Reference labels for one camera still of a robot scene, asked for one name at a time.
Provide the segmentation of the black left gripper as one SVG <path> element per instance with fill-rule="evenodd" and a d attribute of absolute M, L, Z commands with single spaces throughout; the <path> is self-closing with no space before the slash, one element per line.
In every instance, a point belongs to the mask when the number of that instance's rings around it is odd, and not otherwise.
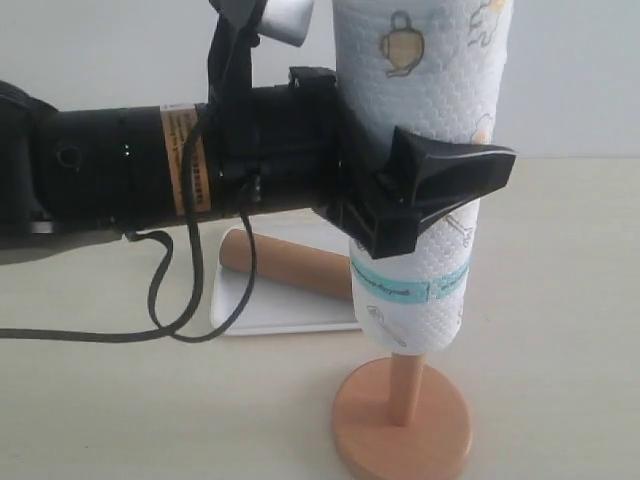
<path fill-rule="evenodd" d="M 415 251 L 446 215 L 504 188 L 517 154 L 396 128 L 384 166 L 338 91 L 336 73 L 295 66 L 254 89 L 254 212 L 309 208 L 383 259 Z"/>

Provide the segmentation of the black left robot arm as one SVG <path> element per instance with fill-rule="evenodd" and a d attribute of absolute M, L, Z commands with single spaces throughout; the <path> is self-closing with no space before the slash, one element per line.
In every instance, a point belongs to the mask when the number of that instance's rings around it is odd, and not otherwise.
<path fill-rule="evenodd" d="M 59 111 L 1 87 L 1 246 L 33 260 L 184 220 L 180 160 L 190 127 L 201 221 L 310 208 L 372 258 L 412 253 L 431 226 L 503 188 L 516 155 L 396 128 L 388 158 L 326 68 L 235 88 L 212 104 Z"/>

